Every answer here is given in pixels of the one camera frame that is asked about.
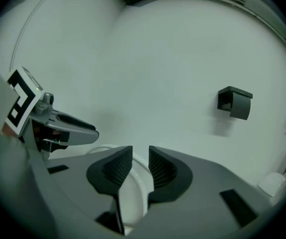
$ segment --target white wall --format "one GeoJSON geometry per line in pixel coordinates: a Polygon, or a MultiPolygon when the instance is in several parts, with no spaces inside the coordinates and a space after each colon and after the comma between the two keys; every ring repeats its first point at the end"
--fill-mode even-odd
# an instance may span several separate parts
{"type": "Polygon", "coordinates": [[[12,53],[25,23],[41,0],[25,0],[0,16],[0,74],[6,79],[12,53]]]}
{"type": "Polygon", "coordinates": [[[152,144],[179,150],[253,185],[286,166],[286,48],[256,19],[206,0],[160,0],[128,7],[106,49],[91,86],[100,141],[145,157],[152,144]],[[247,121],[216,108],[227,86],[253,93],[247,121]]]}
{"type": "Polygon", "coordinates": [[[128,144],[148,159],[156,145],[254,185],[285,166],[286,48],[267,27],[207,0],[122,10],[119,0],[46,0],[22,36],[15,63],[54,93],[56,109],[100,132],[52,156],[128,144]],[[216,109],[227,86],[253,93],[247,121],[216,109]]]}

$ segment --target black gripper pad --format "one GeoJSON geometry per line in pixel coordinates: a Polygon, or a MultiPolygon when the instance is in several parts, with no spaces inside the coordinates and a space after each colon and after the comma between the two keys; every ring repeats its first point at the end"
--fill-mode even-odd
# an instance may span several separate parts
{"type": "Polygon", "coordinates": [[[184,162],[154,146],[149,147],[148,167],[154,181],[154,191],[148,195],[148,205],[175,201],[192,182],[192,171],[184,162]]]}
{"type": "Polygon", "coordinates": [[[132,168],[133,147],[127,146],[87,169],[87,179],[97,192],[117,199],[118,190],[132,168]]]}

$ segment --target black rectangular slot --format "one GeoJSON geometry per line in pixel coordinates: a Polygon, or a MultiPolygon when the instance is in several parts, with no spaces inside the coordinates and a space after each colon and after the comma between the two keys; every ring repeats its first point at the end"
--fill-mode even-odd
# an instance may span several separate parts
{"type": "Polygon", "coordinates": [[[48,172],[49,174],[52,174],[52,173],[61,172],[67,169],[69,168],[66,165],[58,165],[58,166],[48,168],[48,172]]]}
{"type": "Polygon", "coordinates": [[[220,192],[220,195],[241,227],[246,226],[257,217],[234,190],[220,192]]]}

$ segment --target white object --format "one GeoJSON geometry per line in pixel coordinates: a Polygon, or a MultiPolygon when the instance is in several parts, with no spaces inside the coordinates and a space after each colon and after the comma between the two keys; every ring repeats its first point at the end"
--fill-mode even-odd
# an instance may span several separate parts
{"type": "MultiPolygon", "coordinates": [[[[89,153],[116,148],[111,144],[100,145],[89,153]]],[[[125,235],[128,235],[147,213],[148,194],[154,191],[153,177],[148,162],[133,152],[132,169],[119,190],[119,201],[125,235]]]]}
{"type": "Polygon", "coordinates": [[[279,173],[271,173],[258,183],[258,187],[270,198],[275,205],[286,193],[286,178],[279,173]]]}

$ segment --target toilet paper holder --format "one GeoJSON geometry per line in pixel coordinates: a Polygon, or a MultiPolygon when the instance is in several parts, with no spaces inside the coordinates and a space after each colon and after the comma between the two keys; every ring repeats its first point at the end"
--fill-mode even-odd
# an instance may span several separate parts
{"type": "Polygon", "coordinates": [[[250,113],[253,94],[229,86],[218,92],[219,110],[230,112],[230,116],[247,120],[250,113]]]}

